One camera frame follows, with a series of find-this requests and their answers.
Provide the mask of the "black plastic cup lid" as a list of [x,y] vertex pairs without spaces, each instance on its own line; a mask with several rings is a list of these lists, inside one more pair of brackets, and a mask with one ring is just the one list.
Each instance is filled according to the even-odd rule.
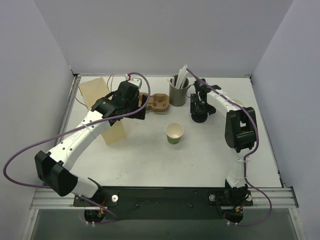
[[192,113],[191,114],[191,119],[196,122],[196,123],[204,123],[208,118],[208,113]]

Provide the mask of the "green paper coffee cup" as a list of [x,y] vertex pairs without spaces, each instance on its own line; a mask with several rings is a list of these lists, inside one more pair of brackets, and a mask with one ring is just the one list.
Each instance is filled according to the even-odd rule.
[[172,145],[178,144],[183,134],[184,134],[184,128],[178,122],[171,122],[166,127],[167,141]]

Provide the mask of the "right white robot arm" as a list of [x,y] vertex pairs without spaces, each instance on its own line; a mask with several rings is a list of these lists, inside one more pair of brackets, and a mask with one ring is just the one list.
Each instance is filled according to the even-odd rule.
[[204,123],[208,116],[219,112],[225,118],[224,139],[231,149],[233,163],[225,180],[226,198],[244,198],[248,194],[245,166],[246,150],[252,150],[256,143],[254,127],[256,113],[252,107],[244,107],[225,96],[218,85],[207,86],[204,78],[194,82],[195,93],[190,95],[190,114],[196,123]]

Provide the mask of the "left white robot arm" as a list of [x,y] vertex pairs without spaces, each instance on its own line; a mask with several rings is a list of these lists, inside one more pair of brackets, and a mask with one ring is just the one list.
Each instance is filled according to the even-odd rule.
[[138,111],[141,86],[139,78],[122,81],[117,90],[92,105],[77,131],[48,152],[39,151],[34,157],[38,178],[61,197],[72,193],[84,196],[92,206],[100,204],[101,186],[90,178],[72,174],[71,169],[83,151],[118,121],[118,116],[131,113],[132,119],[145,118],[146,110]]

